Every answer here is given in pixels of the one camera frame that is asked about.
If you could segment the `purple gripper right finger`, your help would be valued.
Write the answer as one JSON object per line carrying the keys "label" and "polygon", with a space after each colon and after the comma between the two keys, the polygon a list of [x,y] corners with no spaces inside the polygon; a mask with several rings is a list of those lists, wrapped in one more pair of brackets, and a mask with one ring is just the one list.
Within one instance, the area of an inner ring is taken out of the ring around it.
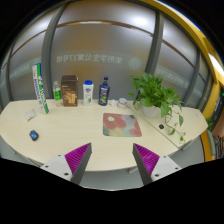
{"label": "purple gripper right finger", "polygon": [[136,143],[133,144],[133,156],[143,185],[148,185],[181,170],[181,167],[169,156],[159,156]]}

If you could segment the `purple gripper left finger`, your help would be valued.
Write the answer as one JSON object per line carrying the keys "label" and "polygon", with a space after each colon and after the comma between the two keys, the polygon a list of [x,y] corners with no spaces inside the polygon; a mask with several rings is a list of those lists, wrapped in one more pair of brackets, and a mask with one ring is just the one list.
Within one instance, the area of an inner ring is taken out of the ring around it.
{"label": "purple gripper left finger", "polygon": [[41,166],[41,169],[79,185],[92,154],[90,143],[80,146],[69,153],[58,154]]}

